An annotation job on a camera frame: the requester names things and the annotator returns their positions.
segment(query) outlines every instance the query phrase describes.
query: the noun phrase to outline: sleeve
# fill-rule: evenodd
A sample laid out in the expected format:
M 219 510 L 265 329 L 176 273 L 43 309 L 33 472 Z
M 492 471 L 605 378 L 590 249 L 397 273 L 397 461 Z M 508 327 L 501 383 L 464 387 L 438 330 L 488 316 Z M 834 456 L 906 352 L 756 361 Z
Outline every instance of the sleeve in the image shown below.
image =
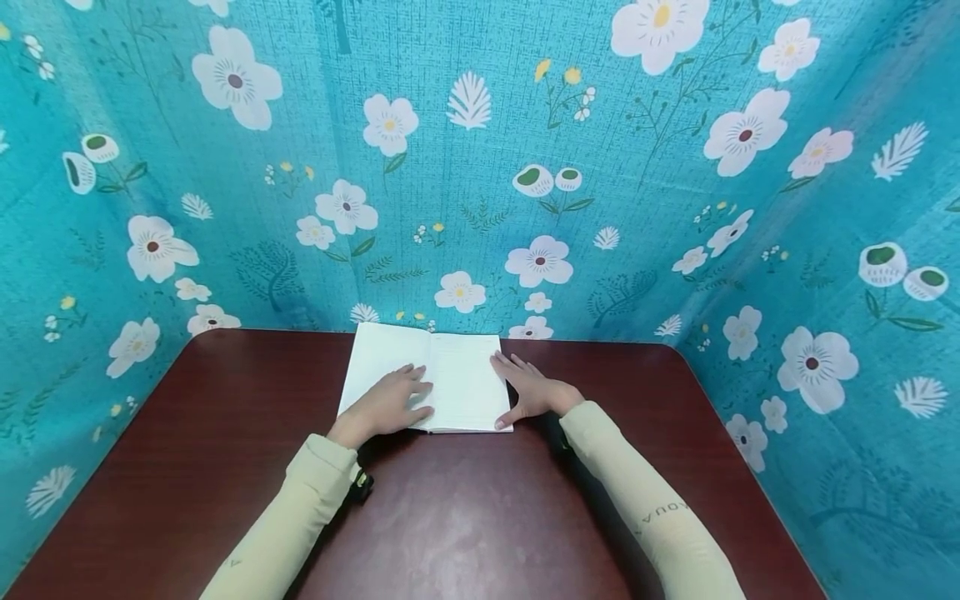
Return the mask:
M 668 600 L 744 598 L 730 561 L 710 532 L 603 409 L 583 402 L 560 425 L 650 559 Z
M 311 435 L 280 491 L 220 565 L 201 600 L 280 600 L 347 497 L 357 453 Z

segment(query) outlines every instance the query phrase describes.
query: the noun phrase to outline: fabric wall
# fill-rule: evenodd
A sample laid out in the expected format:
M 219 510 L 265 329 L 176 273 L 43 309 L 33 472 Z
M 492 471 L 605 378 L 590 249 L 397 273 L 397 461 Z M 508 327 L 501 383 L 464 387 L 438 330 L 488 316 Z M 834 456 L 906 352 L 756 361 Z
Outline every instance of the fabric wall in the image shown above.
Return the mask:
M 362 321 L 674 346 L 831 597 L 960 584 L 947 0 L 0 21 L 3 588 L 192 336 Z

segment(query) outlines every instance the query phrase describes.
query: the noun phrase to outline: fabric backdrop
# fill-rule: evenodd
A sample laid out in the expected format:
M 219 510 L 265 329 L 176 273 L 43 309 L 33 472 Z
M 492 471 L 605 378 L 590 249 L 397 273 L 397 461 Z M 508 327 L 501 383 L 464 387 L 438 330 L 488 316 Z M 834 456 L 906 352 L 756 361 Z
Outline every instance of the fabric backdrop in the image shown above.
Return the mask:
M 1 588 L 192 336 L 380 321 L 675 347 L 831 597 L 951 596 L 958 20 L 4 0 Z

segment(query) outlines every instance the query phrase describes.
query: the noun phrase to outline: book page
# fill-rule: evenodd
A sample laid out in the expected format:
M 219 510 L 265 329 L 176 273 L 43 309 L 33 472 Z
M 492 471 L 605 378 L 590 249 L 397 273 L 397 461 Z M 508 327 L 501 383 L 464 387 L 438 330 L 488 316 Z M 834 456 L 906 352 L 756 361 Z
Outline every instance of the book page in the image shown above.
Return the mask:
M 408 363 L 413 363 L 414 367 L 426 365 L 429 352 L 430 334 L 422 329 L 360 323 L 353 338 L 353 351 L 337 415 L 347 410 L 388 372 Z
M 425 429 L 495 431 L 496 418 L 510 410 L 507 385 L 490 364 L 490 357 L 499 349 L 500 338 L 495 335 L 430 336 L 426 379 L 433 381 L 430 404 L 435 413 Z M 503 431 L 513 431 L 513 427 Z

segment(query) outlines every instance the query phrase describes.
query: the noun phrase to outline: dark red table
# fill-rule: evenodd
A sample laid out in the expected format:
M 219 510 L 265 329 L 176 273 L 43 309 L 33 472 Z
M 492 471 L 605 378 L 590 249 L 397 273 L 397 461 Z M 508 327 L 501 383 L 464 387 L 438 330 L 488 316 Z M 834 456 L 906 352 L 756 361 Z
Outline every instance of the dark red table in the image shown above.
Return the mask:
M 14 584 L 10 600 L 196 598 L 336 417 L 352 336 L 216 330 L 191 342 Z M 752 599 L 823 593 L 693 373 L 658 346 L 504 341 L 599 402 L 726 550 Z M 542 436 L 404 432 L 324 532 L 290 598 L 659 597 L 656 575 Z

